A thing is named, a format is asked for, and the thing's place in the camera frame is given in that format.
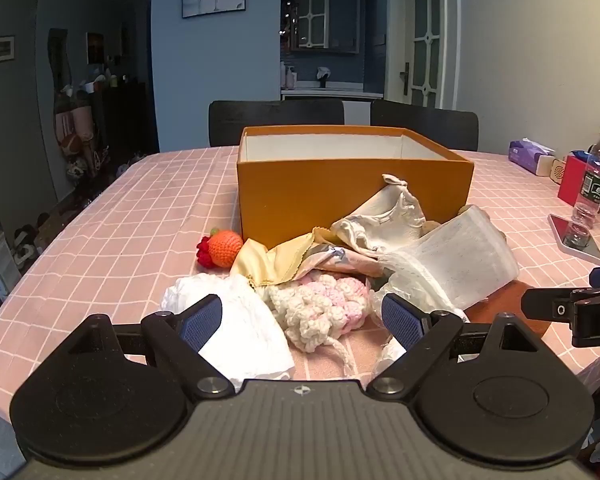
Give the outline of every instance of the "pink checkered tablecloth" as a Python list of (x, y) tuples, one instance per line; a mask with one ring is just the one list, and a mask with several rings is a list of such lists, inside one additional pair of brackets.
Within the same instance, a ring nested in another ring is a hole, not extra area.
[[(520, 280), (533, 286), (587, 285), (592, 265), (557, 251), (546, 222), (550, 212), (571, 212), (556, 198), (557, 186), (501, 155), (463, 155), (475, 162), (469, 202), (487, 210), (507, 234)], [(104, 313), (113, 323), (139, 322), (158, 309), (177, 278), (198, 272), (196, 244), (203, 235), (213, 227), (239, 229), (236, 159), (236, 148), (149, 156), (56, 238), (0, 309), (3, 417), (8, 418), (13, 392), (86, 316)], [(594, 233), (600, 245), (600, 224)], [(573, 349), (570, 337), (566, 325), (554, 324), (544, 340), (579, 372), (600, 349)], [(360, 380), (368, 380), (386, 340), (387, 332), (370, 321), (342, 338)], [(292, 352), (296, 379), (343, 374), (331, 348)]]

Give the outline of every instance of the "blue gripper pad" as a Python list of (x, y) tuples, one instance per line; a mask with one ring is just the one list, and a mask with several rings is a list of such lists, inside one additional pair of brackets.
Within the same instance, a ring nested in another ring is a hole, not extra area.
[(396, 294), (382, 298), (382, 323), (408, 352), (428, 331), (429, 316)]
[(179, 324), (178, 335), (195, 352), (200, 352), (209, 338), (220, 328), (222, 301), (215, 294), (210, 294), (190, 306), (179, 317), (182, 321)]

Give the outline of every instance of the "white bottle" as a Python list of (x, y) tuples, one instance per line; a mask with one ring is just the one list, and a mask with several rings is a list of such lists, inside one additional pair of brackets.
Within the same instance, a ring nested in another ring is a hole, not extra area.
[(600, 211), (600, 139), (589, 150), (587, 167), (584, 172), (582, 188), (573, 205), (571, 222), (576, 236), (573, 242), (577, 246), (586, 245), (589, 230), (593, 227), (596, 215)]
[(284, 61), (280, 61), (280, 88), (286, 88), (286, 66)]
[(286, 71), (286, 89), (293, 90), (296, 87), (296, 73), (294, 72), (294, 68), (290, 66)]

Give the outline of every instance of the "white door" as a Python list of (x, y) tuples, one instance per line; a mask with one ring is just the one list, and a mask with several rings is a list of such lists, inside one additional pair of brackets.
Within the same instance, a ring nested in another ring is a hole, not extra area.
[(435, 108), (440, 105), (443, 1), (388, 0), (384, 98)]

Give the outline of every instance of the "pink crochet item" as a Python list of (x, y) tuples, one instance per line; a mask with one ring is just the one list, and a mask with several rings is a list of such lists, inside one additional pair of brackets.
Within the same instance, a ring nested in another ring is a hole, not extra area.
[(311, 270), (297, 281), (257, 288), (287, 338), (304, 352), (334, 347), (352, 374), (353, 360), (337, 339), (360, 328), (370, 313), (368, 290), (344, 274)]

